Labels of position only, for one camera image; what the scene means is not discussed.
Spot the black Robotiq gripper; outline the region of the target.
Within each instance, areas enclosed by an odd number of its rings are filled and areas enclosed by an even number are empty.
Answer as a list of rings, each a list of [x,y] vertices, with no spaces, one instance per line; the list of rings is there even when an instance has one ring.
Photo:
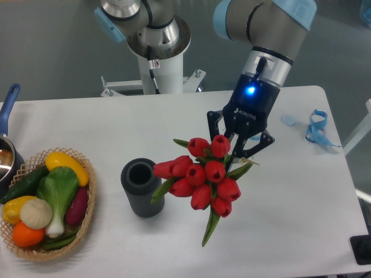
[[[265,129],[279,92],[280,88],[274,85],[242,74],[223,110],[207,112],[211,141],[220,135],[219,122],[222,119],[225,124],[224,136],[229,141],[232,141],[234,134],[239,135],[232,150],[231,163],[238,163],[242,158],[248,159],[274,143],[274,137]],[[250,149],[244,149],[248,138],[260,132],[259,143]]]

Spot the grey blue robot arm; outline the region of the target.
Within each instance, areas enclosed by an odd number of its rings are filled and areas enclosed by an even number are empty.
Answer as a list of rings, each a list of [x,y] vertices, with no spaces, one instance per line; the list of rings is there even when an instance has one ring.
[[[235,138],[229,164],[249,158],[274,142],[267,119],[310,30],[314,1],[221,1],[214,10],[217,35],[252,45],[229,102],[207,114],[209,134]],[[185,91],[183,54],[191,34],[172,1],[101,1],[94,16],[115,42],[127,41],[136,55],[145,94]]]

